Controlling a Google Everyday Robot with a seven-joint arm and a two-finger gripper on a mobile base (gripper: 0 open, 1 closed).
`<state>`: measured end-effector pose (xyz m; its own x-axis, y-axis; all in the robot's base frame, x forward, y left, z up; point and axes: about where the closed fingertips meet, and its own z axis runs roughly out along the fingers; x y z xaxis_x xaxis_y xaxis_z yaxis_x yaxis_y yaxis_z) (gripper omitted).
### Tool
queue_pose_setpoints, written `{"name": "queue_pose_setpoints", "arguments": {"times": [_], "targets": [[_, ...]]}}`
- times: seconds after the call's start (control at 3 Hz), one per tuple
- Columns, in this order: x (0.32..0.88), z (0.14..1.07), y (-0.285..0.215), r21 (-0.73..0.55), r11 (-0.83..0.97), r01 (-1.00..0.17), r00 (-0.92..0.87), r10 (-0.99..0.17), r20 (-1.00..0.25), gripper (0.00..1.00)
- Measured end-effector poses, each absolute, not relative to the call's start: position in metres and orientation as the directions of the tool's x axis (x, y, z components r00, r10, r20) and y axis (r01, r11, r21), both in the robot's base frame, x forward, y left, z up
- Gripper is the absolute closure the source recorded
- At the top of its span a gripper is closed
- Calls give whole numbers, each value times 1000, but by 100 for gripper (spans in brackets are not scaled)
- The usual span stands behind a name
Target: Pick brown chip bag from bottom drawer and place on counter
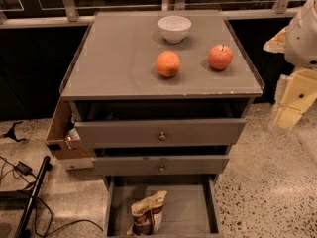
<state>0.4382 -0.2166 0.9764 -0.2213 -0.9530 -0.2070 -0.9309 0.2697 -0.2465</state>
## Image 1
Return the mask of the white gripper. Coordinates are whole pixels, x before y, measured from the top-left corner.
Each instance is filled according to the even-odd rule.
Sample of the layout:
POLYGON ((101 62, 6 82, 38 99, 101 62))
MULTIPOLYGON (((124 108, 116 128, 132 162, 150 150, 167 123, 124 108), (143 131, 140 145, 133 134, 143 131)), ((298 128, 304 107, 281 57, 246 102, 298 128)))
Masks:
POLYGON ((272 123, 290 130, 317 99, 317 0, 307 0, 288 27, 266 41, 269 53, 284 53, 285 60, 297 68, 277 83, 272 123))

